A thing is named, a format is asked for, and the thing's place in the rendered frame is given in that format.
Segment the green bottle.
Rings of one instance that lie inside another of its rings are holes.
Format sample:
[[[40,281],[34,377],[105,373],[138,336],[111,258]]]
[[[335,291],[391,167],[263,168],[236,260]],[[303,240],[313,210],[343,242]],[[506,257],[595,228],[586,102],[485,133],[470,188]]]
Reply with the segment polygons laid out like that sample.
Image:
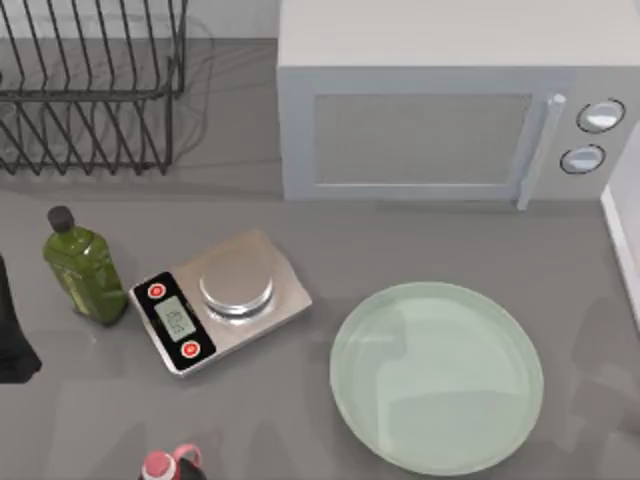
[[[47,212],[52,233],[43,246],[43,258],[79,314],[111,326],[124,313],[128,297],[105,238],[79,226],[66,206]]]

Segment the large microwave knob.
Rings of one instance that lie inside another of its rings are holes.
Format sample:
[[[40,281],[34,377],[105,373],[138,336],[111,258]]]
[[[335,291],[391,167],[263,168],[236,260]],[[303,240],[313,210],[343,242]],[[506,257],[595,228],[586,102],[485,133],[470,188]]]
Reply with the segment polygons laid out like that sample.
[[[626,108],[615,99],[585,105],[577,115],[578,128],[586,133],[600,134],[615,128],[625,117]]]

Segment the dark bottle with pink cap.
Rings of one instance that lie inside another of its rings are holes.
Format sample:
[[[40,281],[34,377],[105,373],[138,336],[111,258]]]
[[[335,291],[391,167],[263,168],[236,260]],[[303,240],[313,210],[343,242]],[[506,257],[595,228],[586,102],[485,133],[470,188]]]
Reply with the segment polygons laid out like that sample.
[[[155,450],[143,460],[138,480],[207,480],[201,468],[201,451],[182,444],[172,452]]]

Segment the silver kitchen scale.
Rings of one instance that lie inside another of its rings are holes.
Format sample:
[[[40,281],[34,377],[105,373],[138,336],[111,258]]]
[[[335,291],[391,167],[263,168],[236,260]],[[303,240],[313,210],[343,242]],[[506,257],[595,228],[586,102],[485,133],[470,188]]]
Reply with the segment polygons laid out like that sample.
[[[250,230],[135,284],[129,298],[167,370],[185,377],[312,305],[266,233]]]

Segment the pale green plate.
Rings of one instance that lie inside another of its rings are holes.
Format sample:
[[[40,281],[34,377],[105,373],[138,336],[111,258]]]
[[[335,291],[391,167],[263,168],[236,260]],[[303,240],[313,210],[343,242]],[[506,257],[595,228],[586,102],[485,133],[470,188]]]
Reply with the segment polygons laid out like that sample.
[[[375,455],[454,477],[489,469],[527,441],[545,378],[532,340],[503,306],[458,285],[410,282],[346,316],[329,384],[345,425]]]

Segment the small microwave knob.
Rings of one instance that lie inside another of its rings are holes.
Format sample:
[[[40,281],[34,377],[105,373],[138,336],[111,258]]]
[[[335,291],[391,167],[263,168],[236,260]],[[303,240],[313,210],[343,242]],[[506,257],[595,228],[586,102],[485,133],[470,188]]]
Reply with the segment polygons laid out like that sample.
[[[598,170],[606,157],[602,147],[590,144],[567,150],[561,156],[559,166],[567,175],[586,175]]]

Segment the pale microwave oven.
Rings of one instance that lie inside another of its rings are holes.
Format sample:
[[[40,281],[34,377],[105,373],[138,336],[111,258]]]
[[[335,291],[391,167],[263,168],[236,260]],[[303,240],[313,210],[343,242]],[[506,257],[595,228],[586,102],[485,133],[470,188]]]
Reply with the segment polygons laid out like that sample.
[[[277,93],[288,200],[516,205],[555,93],[567,101],[531,202],[596,200],[640,127],[636,0],[282,0]],[[590,134],[577,115],[615,99]],[[606,160],[567,175],[561,156]]]

